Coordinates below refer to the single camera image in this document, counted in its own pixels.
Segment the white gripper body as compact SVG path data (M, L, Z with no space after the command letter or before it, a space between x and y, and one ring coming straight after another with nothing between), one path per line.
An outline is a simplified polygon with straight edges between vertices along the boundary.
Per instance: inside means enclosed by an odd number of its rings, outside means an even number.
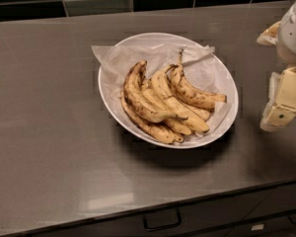
M276 51L285 63L296 63L296 1L281 19Z

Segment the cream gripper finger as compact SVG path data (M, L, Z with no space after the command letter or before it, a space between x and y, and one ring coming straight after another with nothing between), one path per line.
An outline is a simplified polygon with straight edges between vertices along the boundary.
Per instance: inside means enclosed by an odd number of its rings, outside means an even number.
M276 45L279 27L280 22L276 22L270 27L268 27L258 36L257 43L265 46Z
M273 132L296 118L296 64L281 74L273 72L269 79L268 103L262 114L260 128Z

